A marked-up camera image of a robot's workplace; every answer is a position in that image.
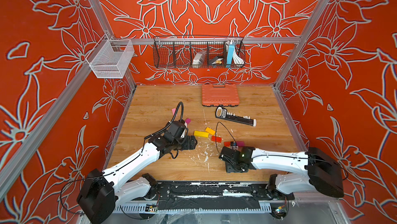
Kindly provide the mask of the bright yellow block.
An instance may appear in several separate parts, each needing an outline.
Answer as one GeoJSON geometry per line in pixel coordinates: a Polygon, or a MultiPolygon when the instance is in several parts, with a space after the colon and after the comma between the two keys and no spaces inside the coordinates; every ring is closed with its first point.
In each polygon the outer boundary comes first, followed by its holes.
{"type": "Polygon", "coordinates": [[[194,131],[194,136],[201,137],[201,138],[208,138],[209,137],[209,133],[208,132],[201,132],[201,131],[194,131]]]}

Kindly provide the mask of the small magenta block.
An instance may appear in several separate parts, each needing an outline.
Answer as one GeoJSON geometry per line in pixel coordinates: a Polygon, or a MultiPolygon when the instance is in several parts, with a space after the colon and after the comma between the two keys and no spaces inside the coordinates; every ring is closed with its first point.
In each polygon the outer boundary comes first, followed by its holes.
{"type": "Polygon", "coordinates": [[[244,146],[245,146],[245,143],[244,143],[243,141],[236,141],[236,145],[237,145],[238,147],[244,147],[244,146]]]}

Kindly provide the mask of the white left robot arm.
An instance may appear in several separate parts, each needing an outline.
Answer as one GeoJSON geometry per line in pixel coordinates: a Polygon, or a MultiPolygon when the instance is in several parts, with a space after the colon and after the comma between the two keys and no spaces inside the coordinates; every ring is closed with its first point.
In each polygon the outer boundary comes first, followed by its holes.
{"type": "Polygon", "coordinates": [[[168,141],[161,135],[152,136],[141,150],[119,164],[104,171],[94,169],[84,180],[77,203],[92,224],[101,224],[116,207],[136,198],[152,198],[156,194],[157,181],[149,174],[129,182],[146,166],[172,151],[194,150],[195,136],[181,141],[168,141]]]}

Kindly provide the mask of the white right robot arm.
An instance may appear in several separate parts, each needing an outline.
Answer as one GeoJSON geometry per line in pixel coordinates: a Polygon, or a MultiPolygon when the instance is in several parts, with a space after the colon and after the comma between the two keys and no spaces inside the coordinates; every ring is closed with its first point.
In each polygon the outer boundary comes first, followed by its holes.
{"type": "Polygon", "coordinates": [[[327,197],[344,197],[341,166],[315,147],[310,147],[307,151],[287,153],[250,146],[239,151],[225,146],[219,159],[225,162],[228,173],[262,169],[286,172],[269,177],[265,192],[271,198],[314,190],[327,197]]]}

